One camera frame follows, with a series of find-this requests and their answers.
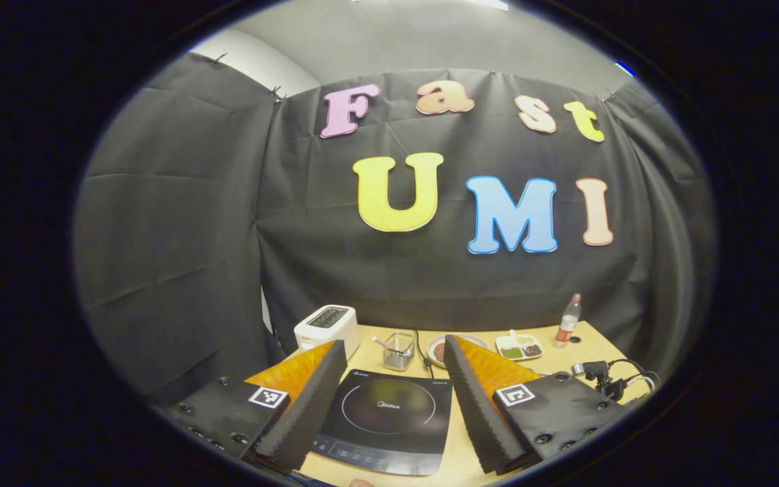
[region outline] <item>letter m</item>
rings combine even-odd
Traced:
[[[466,186],[477,202],[477,234],[467,244],[470,253],[493,254],[500,249],[500,243],[494,237],[496,226],[510,252],[516,250],[526,227],[528,238],[522,243],[526,252],[552,252],[557,248],[551,215],[554,182],[529,180],[519,204],[513,203],[504,184],[494,176],[470,178]]]

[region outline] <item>pink letter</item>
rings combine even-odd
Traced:
[[[327,93],[324,99],[330,103],[330,106],[327,109],[327,126],[321,130],[321,139],[356,132],[357,126],[355,122],[350,121],[350,114],[353,113],[361,119],[369,108],[369,101],[365,96],[357,95],[368,95],[374,98],[380,93],[381,89],[375,83]]]

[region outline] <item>induction cooktop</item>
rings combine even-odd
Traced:
[[[452,384],[351,370],[312,451],[364,469],[431,475],[441,466]]]

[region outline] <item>wooden table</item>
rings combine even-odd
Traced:
[[[395,330],[365,325],[360,325],[359,329],[361,336],[360,345],[359,348],[356,349],[356,352],[350,357],[347,364],[347,370],[342,376],[343,378],[354,368],[405,377],[429,377],[429,371],[423,366],[423,361],[419,358],[419,354],[417,354],[417,359],[410,364],[408,370],[405,372],[396,372],[384,368],[381,346],[371,340],[372,336],[385,339],[394,331],[413,333],[411,330]],[[532,335],[540,342],[540,345],[543,348],[543,355],[541,357],[532,358],[528,361],[519,361],[519,364],[529,367],[538,373],[569,371],[569,368],[572,367],[573,364],[587,363],[587,361],[614,361],[616,358],[625,358],[614,345],[600,335],[600,333],[586,321],[579,321],[579,323],[576,324],[575,332],[573,333],[574,336],[581,338],[582,341],[579,343],[569,343],[565,348],[555,348],[552,345],[552,339],[557,332],[557,326],[539,327],[539,329],[519,329],[516,330],[516,332]],[[420,331],[420,348],[423,351],[423,354],[427,354],[426,347],[432,339],[441,335],[446,335],[447,333],[451,332]],[[509,332],[458,333],[479,337],[483,342],[488,343],[489,349],[494,352],[496,351],[495,338],[507,335]],[[433,366],[432,369],[435,371],[435,378],[449,379],[449,374],[446,372],[445,368]],[[632,364],[616,363],[612,366],[612,370],[609,374],[611,377],[617,379],[629,377],[636,373],[637,370]],[[594,382],[585,380],[584,376],[580,376],[579,379],[588,382],[592,387],[594,386]],[[637,381],[624,392],[624,397],[619,403],[624,404],[632,398],[640,397],[645,394],[645,392],[648,392],[648,386],[645,381]],[[303,463],[300,471],[308,477],[316,478],[323,482],[327,482],[328,484],[339,485],[341,487],[347,487],[350,484],[350,481],[355,478],[367,480],[374,484],[375,487],[390,485],[415,487],[445,487],[448,485],[479,486],[492,483],[498,478],[510,477],[519,472],[511,472],[501,476],[495,475],[494,472],[489,474],[483,473],[482,468],[479,467],[479,460],[473,451],[471,440],[468,438],[464,419],[463,416],[461,416],[461,410],[458,407],[455,391],[452,393],[452,407],[450,409],[449,430],[446,434],[446,447],[444,449],[441,468],[436,474],[427,477],[407,477],[376,471],[367,471],[367,469],[359,469],[352,465],[346,465],[346,463],[336,462],[316,453],[308,453],[306,462]]]

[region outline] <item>black foam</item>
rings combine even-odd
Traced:
[[[334,391],[346,368],[344,342],[336,340],[290,409],[260,441],[256,451],[263,461],[268,460],[269,465],[276,469],[299,469],[302,466],[327,418]]]
[[[529,452],[483,394],[470,363],[452,336],[446,337],[444,363],[483,472],[495,471],[500,475],[528,463]]]

